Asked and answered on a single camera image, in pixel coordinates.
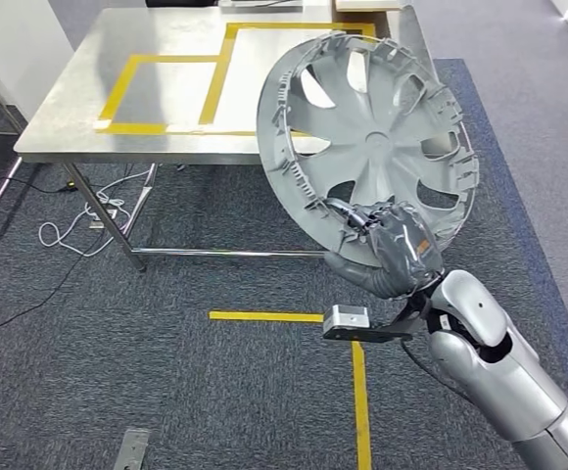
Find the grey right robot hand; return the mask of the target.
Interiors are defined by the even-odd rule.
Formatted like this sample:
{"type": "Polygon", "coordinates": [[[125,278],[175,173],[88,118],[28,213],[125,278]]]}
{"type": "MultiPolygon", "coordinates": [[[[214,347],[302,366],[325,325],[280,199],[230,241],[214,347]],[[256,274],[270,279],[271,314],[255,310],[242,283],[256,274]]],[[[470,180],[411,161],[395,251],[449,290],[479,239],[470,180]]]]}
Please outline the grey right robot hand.
{"type": "Polygon", "coordinates": [[[324,255],[330,269],[344,280],[381,299],[397,299],[425,289],[444,274],[442,250],[434,234],[411,204],[360,206],[329,198],[326,205],[365,236],[379,263],[368,266],[333,252],[324,255]]]}

